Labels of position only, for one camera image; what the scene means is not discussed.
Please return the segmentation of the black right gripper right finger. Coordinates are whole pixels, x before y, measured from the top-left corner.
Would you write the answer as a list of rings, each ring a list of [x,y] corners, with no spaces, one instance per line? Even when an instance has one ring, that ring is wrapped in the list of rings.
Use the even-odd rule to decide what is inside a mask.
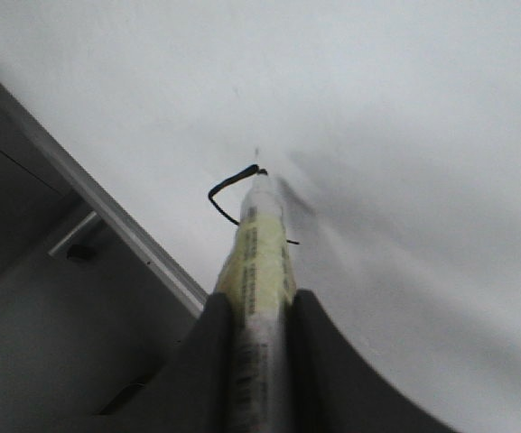
[[[453,431],[378,374],[312,291],[296,292],[286,333],[297,432]]]

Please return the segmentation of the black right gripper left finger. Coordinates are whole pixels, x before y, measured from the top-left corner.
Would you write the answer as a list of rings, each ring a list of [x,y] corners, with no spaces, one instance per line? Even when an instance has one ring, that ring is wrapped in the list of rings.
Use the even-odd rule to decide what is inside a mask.
[[[222,432],[233,314],[214,294],[176,356],[124,408],[86,419],[78,432]]]

